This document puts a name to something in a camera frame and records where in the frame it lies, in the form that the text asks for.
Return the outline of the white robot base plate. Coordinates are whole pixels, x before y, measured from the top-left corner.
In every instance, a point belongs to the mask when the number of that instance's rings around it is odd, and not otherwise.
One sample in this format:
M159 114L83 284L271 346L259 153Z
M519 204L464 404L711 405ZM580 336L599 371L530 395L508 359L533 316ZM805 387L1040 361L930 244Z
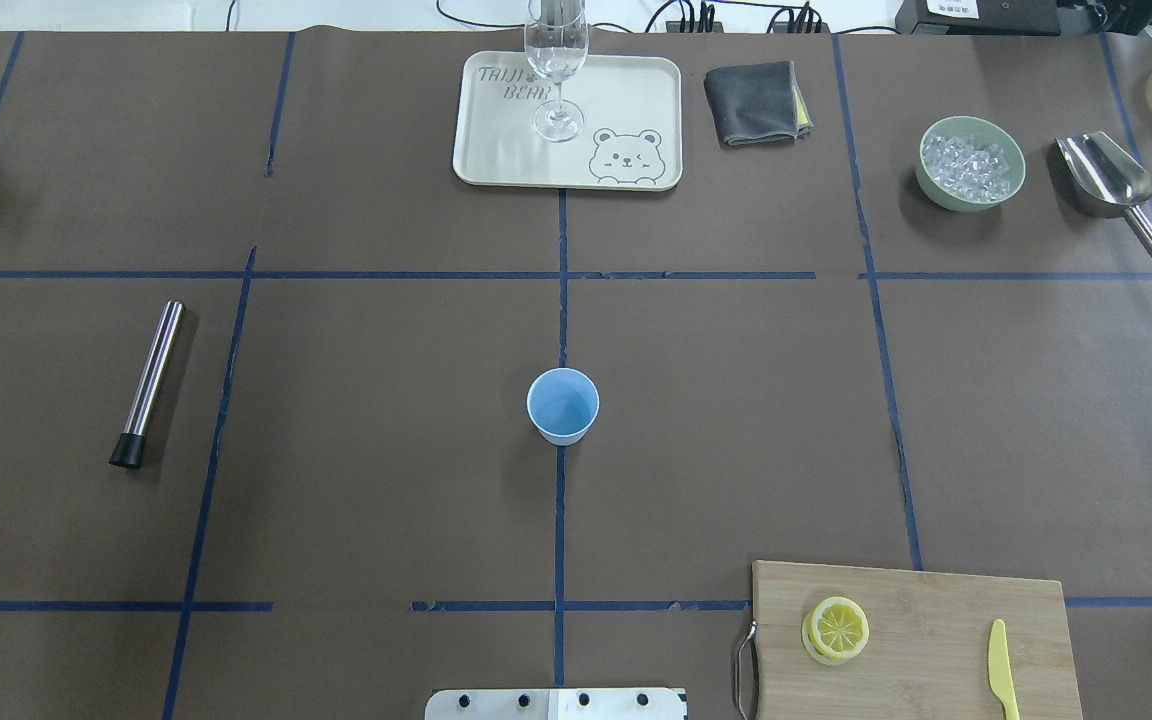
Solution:
M425 719L687 719L685 691L667 687L444 689Z

